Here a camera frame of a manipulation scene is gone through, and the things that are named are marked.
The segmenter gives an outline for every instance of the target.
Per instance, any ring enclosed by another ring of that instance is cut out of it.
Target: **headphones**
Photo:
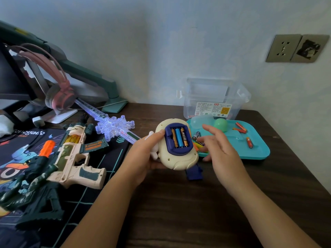
[[[55,65],[43,54],[32,52],[31,50],[24,48],[23,46],[32,46],[39,49],[40,51],[47,54],[54,61]],[[55,58],[52,57],[51,54],[49,54],[44,49],[38,47],[37,45],[29,43],[24,43],[20,46],[10,46],[10,48],[18,48],[25,50],[19,52],[17,55],[27,58],[32,62],[38,64],[58,83],[50,87],[46,94],[45,104],[48,108],[54,109],[55,112],[57,112],[59,110],[68,109],[75,103],[75,99],[77,98],[77,96],[73,91],[72,87],[70,86],[70,82],[67,79],[67,76],[63,71],[62,67],[55,60]]]

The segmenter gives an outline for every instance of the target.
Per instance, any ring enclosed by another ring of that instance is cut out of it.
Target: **dark wood desk surface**
[[[128,104],[113,115],[134,120],[132,131],[141,137],[165,119],[185,119],[182,106],[153,104]],[[259,112],[241,110],[237,119],[253,125],[271,151],[263,162],[244,162],[251,178],[319,245],[330,247],[330,194]],[[202,181],[188,181],[184,171],[157,170],[147,176],[131,200],[119,247],[261,247],[211,163],[199,165]]]

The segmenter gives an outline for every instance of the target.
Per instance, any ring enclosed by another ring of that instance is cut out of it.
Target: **clear plastic container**
[[[184,117],[213,115],[234,120],[242,104],[250,100],[251,94],[240,83],[233,80],[187,79],[184,93]]]

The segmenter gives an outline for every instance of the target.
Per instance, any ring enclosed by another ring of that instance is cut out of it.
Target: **electrical outlet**
[[[315,62],[329,38],[329,35],[303,35],[291,62]]]
[[[266,62],[290,62],[302,35],[276,35]]]

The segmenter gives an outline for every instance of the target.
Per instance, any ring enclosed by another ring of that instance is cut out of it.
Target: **green ball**
[[[223,132],[226,132],[227,131],[227,121],[223,118],[218,118],[214,122],[214,127]]]

